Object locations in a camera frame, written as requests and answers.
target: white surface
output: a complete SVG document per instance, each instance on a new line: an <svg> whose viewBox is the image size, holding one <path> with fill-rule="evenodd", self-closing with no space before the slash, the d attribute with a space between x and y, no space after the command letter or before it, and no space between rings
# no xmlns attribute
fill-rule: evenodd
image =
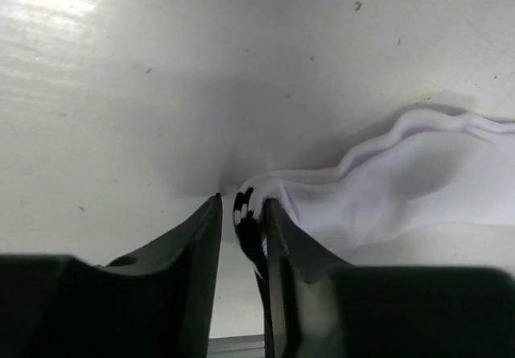
<svg viewBox="0 0 515 358"><path fill-rule="evenodd" d="M0 0L0 251L108 261L192 196L334 163L415 102L515 117L514 5ZM240 272L214 336L261 332Z"/></svg>

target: folded cloth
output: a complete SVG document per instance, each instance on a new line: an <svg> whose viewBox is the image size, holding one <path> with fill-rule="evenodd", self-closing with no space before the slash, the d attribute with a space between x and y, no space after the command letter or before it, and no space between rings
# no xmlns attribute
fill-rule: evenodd
<svg viewBox="0 0 515 358"><path fill-rule="evenodd" d="M233 207L242 250L266 272L265 200L335 254L432 224L515 224L515 123L473 113L403 114L336 167L271 171L246 181Z"/></svg>

